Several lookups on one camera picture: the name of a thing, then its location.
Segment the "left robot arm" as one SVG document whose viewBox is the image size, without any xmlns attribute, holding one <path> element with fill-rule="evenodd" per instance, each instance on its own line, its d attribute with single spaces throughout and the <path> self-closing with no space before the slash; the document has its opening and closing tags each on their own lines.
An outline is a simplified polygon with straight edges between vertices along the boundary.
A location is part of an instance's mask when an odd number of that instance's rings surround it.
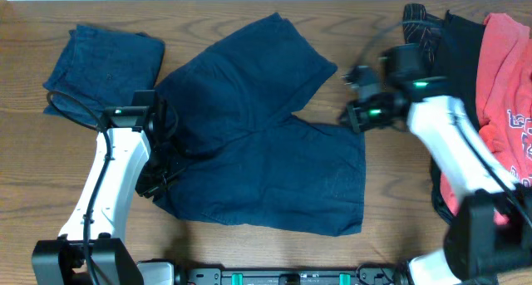
<svg viewBox="0 0 532 285">
<path fill-rule="evenodd" d="M 170 178 L 160 146 L 167 104 L 153 90 L 136 91 L 130 106 L 92 116 L 96 154 L 81 196 L 54 240 L 40 240 L 32 268 L 40 284 L 184 284 L 170 261 L 135 262 L 126 249 L 134 194 L 154 197 Z"/>
</svg>

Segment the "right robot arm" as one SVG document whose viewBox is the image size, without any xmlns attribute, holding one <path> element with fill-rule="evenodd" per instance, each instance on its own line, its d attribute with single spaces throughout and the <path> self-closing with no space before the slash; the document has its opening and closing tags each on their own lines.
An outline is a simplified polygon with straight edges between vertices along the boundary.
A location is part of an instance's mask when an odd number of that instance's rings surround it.
<svg viewBox="0 0 532 285">
<path fill-rule="evenodd" d="M 480 284 L 531 265 L 531 190 L 490 153 L 444 76 L 428 76 L 414 45 L 382 54 L 383 74 L 356 64 L 357 93 L 340 116 L 361 134 L 399 120 L 425 145 L 459 204 L 443 246 L 399 266 L 395 284 Z"/>
</svg>

